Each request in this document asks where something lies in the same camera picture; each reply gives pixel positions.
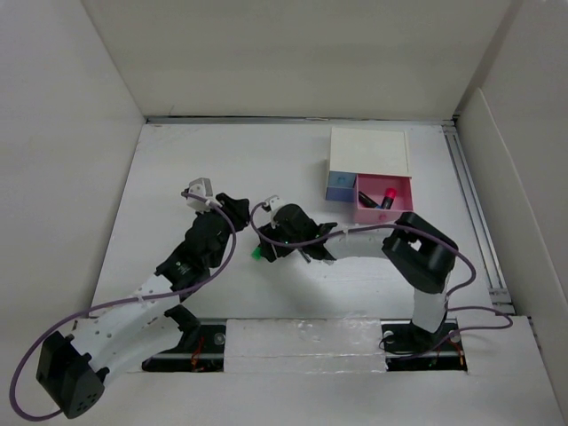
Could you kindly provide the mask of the green cap highlighter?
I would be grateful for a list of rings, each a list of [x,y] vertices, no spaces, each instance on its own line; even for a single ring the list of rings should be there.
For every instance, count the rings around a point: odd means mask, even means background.
[[[260,246],[256,247],[253,250],[253,252],[251,253],[251,256],[256,260],[266,259],[265,250]]]

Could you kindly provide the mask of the light blue small drawer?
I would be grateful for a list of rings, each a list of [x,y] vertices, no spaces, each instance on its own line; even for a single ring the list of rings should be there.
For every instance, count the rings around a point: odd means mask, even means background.
[[[331,170],[328,174],[327,186],[335,188],[353,188],[356,176],[356,173]]]

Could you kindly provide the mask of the blue cap highlighter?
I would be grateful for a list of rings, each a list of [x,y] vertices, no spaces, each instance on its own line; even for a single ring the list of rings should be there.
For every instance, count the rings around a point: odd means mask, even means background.
[[[368,209],[379,209],[381,207],[380,204],[361,191],[358,191],[358,200],[365,208]]]

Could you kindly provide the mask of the pink drawer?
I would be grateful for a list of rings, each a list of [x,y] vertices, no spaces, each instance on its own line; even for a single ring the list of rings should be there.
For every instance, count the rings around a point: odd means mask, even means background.
[[[354,184],[354,222],[359,225],[389,223],[396,221],[404,212],[413,211],[411,182],[410,177],[358,174]],[[359,192],[362,192],[381,205],[389,190],[396,192],[389,209],[370,208],[359,200]]]

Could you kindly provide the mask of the pink cap highlighter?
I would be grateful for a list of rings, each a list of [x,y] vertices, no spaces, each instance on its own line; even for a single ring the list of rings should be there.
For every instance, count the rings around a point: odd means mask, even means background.
[[[380,205],[381,209],[391,209],[396,196],[397,190],[395,188],[387,188]]]

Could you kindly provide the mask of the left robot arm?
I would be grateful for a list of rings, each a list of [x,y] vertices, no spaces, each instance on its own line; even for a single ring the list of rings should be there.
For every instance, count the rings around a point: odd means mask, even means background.
[[[190,195],[196,211],[182,242],[130,296],[96,306],[98,317],[40,341],[36,380],[68,419],[85,414],[107,385],[132,366],[174,347],[197,344],[200,321],[183,302],[212,281],[249,225],[249,200]]]

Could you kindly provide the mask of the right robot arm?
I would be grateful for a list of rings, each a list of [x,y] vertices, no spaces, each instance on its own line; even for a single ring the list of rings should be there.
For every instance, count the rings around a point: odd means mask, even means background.
[[[310,265],[294,252],[272,249],[258,268],[252,318],[387,318],[413,296],[410,338],[420,349],[442,339],[447,282],[457,245],[415,213],[400,218],[404,230],[385,224],[355,232],[346,224],[330,228],[333,238],[300,248]]]

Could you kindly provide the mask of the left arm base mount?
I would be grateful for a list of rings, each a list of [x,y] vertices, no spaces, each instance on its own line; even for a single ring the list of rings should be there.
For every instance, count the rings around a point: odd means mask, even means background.
[[[146,359],[148,373],[219,373],[224,371],[226,320],[198,319],[185,307],[166,311],[181,333],[177,345]]]

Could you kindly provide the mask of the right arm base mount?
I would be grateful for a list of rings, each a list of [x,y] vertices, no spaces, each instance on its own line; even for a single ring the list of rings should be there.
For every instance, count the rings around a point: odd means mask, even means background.
[[[458,329],[455,320],[447,320],[431,335],[412,325],[409,320],[386,321],[381,324],[378,345],[385,353],[388,372],[466,372],[467,361],[460,337],[442,339]]]

